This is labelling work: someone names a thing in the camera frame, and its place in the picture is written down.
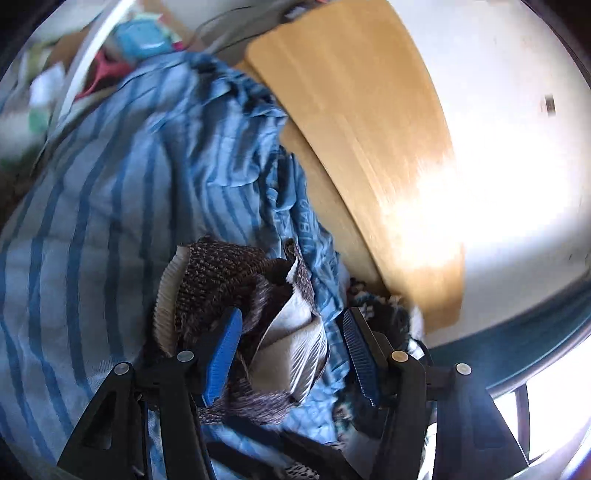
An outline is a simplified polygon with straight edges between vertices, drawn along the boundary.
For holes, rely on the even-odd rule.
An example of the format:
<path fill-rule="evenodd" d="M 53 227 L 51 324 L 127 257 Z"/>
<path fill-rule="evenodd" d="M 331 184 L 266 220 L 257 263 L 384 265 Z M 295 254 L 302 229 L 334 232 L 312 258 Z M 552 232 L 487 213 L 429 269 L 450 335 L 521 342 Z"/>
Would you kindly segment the dark floral pleated garment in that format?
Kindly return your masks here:
<path fill-rule="evenodd" d="M 307 399 L 329 360 L 297 242 L 284 241 L 279 258 L 209 237 L 178 246 L 160 277 L 153 338 L 171 357 L 195 347 L 229 308 L 242 313 L 238 348 L 221 396 L 198 417 L 209 425 L 229 416 L 279 424 Z"/>

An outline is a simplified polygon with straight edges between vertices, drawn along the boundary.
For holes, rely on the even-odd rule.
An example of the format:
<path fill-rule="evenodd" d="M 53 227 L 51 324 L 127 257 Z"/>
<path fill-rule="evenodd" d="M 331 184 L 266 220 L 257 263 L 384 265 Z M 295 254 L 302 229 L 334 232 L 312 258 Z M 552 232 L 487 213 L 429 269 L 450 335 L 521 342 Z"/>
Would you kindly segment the teal patterned knit sweater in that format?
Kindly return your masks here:
<path fill-rule="evenodd" d="M 351 278 L 346 290 L 349 307 L 358 307 L 370 329 L 386 335 L 391 345 L 417 359 L 425 361 L 420 346 L 423 337 L 423 316 L 417 306 L 412 306 L 400 295 L 389 297 L 374 293 L 363 280 Z M 339 391 L 332 419 L 335 421 L 339 442 L 344 442 L 353 430 L 377 435 L 386 420 L 387 412 L 375 409 L 356 385 L 356 372 L 349 368 L 345 387 Z"/>

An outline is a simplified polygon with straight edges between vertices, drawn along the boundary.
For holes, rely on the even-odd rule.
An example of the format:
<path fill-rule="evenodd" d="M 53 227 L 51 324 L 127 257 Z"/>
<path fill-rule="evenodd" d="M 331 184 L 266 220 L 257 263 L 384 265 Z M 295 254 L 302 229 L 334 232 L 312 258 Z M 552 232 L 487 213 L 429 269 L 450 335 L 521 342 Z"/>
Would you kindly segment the black white spotted cloth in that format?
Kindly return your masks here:
<path fill-rule="evenodd" d="M 321 475 L 303 463 L 291 462 L 287 466 L 280 467 L 280 478 L 283 480 L 320 480 Z"/>

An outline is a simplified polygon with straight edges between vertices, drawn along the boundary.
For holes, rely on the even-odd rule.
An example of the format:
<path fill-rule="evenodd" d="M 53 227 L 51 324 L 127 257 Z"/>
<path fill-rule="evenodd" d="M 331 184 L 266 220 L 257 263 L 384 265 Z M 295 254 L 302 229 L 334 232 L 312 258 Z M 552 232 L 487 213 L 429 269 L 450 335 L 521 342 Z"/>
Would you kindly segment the blue striped bed sheet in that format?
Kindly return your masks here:
<path fill-rule="evenodd" d="M 54 465 L 112 367 L 139 359 L 162 272 L 204 236 L 280 255 L 297 241 L 329 363 L 284 426 L 335 441 L 349 370 L 335 317 L 342 265 L 286 113 L 262 84 L 200 53 L 152 58 L 59 143 L 1 234 L 1 434 Z"/>

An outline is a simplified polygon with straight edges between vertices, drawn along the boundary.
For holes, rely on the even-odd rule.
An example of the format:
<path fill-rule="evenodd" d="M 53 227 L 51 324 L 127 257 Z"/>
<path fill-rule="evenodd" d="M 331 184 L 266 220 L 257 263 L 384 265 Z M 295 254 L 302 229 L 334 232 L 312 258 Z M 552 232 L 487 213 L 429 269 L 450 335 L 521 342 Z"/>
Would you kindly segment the wooden headboard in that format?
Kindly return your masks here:
<path fill-rule="evenodd" d="M 431 76 L 386 1 L 336 1 L 249 43 L 353 217 L 386 287 L 454 325 L 464 295 L 454 153 Z"/>

